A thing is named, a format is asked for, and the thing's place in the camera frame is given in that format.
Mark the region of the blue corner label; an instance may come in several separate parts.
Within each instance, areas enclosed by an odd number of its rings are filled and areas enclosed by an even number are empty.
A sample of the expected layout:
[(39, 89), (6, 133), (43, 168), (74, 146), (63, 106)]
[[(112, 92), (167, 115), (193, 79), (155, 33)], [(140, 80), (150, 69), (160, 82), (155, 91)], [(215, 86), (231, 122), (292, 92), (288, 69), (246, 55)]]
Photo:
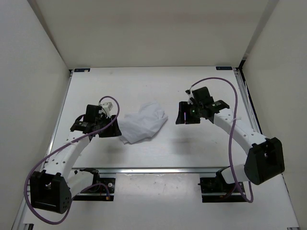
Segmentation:
[(232, 70), (232, 67), (228, 67), (228, 66), (216, 66), (216, 70)]
[(90, 68), (76, 68), (74, 72), (90, 72)]

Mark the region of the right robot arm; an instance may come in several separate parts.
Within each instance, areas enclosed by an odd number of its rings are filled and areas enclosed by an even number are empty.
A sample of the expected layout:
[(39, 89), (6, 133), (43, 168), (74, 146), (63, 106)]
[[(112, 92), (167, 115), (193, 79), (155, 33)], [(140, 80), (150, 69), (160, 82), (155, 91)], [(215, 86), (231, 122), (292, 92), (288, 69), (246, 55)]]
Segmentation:
[(244, 164), (224, 168), (218, 173), (215, 185), (227, 191), (234, 182), (259, 185), (285, 171), (283, 147), (278, 138), (267, 138), (243, 121), (235, 119), (230, 106), (222, 100), (214, 101), (207, 87), (186, 90), (188, 101), (179, 102), (176, 124), (198, 124), (201, 118), (224, 130), (247, 155)]

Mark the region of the left blue corner label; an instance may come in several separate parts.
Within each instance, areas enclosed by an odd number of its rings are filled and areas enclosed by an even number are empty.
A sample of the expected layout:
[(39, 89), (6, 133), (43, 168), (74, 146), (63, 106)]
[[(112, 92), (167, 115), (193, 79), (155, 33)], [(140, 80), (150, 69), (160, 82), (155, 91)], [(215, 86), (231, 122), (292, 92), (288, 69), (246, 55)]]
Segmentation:
[(90, 68), (76, 68), (74, 72), (90, 72)]

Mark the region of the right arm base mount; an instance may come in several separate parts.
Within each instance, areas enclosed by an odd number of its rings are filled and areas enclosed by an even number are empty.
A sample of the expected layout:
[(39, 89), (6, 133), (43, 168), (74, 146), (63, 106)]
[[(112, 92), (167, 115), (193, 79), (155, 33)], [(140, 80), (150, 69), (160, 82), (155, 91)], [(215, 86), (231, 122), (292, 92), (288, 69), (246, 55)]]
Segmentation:
[(220, 171), (214, 177), (201, 176), (198, 185), (201, 187), (202, 203), (246, 202), (236, 184), (227, 184)]

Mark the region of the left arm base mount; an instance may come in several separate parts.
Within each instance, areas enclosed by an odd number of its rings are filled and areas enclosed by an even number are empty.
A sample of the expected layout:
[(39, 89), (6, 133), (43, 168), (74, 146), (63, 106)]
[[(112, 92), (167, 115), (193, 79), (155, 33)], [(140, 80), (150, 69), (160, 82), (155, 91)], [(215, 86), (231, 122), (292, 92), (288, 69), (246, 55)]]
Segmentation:
[(114, 175), (101, 174), (98, 170), (89, 168), (73, 170), (67, 184), (74, 201), (114, 200), (116, 185)]

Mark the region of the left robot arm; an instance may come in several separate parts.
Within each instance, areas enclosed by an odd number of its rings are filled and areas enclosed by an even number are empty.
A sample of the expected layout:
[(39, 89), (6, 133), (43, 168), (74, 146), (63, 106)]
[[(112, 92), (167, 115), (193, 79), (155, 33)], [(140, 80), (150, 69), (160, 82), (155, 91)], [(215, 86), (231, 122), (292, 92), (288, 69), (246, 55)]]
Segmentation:
[(66, 147), (55, 154), (42, 171), (30, 176), (30, 200), (33, 208), (63, 214), (72, 198), (82, 190), (95, 192), (100, 188), (99, 171), (94, 168), (72, 168), (93, 137), (121, 136), (117, 118), (111, 114), (111, 102), (87, 105), (84, 115), (70, 128)]

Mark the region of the right blue corner label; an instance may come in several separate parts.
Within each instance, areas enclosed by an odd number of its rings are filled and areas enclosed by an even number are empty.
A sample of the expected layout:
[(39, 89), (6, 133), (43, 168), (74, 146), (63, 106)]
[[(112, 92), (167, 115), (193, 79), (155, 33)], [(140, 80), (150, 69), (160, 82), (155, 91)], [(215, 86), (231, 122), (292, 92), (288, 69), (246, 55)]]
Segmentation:
[(216, 66), (216, 70), (232, 70), (232, 67), (228, 67), (228, 66)]

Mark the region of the white fabric skirt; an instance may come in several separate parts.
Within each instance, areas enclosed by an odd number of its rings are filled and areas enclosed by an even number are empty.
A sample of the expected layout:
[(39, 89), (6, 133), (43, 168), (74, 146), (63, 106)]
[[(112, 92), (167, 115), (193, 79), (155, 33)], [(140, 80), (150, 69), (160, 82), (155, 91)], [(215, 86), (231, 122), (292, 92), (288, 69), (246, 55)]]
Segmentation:
[(167, 121), (168, 115), (157, 102), (144, 103), (137, 113), (126, 114), (118, 120), (122, 133), (119, 137), (124, 144), (134, 144), (150, 140)]

